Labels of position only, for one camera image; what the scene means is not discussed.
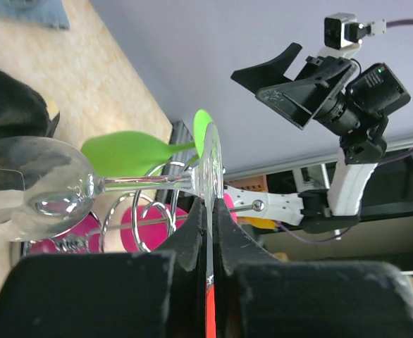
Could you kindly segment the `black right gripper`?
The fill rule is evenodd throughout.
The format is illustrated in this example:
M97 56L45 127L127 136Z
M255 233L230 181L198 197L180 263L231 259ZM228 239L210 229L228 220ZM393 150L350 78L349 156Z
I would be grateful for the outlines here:
M291 81L285 72L301 50L300 44L291 43L272 60L235 70L230 78L303 130L325 102L342 91L357 72L357 65L342 57L309 56L300 73Z

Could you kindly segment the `red wine glass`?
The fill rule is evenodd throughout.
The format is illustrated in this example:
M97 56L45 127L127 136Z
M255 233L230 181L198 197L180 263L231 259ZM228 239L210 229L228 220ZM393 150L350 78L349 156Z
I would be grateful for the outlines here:
M208 284L205 299L205 335L206 338L216 338L216 311L214 283Z

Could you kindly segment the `clear wine glass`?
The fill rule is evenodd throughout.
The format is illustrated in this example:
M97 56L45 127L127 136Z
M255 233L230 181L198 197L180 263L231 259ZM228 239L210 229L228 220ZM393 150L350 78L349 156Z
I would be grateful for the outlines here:
M211 217L223 196L218 130L207 125L197 166L177 175L101 177L87 158L46 137L0 139L0 241L39 241L66 233L107 192L172 189L201 198Z

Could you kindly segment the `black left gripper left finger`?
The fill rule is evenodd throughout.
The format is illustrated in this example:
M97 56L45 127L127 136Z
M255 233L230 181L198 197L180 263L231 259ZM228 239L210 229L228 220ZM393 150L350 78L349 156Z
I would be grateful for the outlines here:
M44 253L0 290L0 337L204 337L206 210L149 253Z

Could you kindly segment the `green wine glass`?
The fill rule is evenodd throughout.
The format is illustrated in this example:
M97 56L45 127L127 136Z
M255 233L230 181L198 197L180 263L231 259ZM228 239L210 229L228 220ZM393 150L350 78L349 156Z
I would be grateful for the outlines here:
M124 130L91 137L80 151L98 175L139 176L180 152L195 149L201 155L207 126L212 122L207 111L198 110L193 120L193 140L184 144L167 144L150 134Z

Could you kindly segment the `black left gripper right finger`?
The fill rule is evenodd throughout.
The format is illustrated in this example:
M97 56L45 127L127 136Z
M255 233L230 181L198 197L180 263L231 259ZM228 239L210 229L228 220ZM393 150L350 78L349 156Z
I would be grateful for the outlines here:
M413 286L394 265L280 261L221 199L212 232L218 337L413 337Z

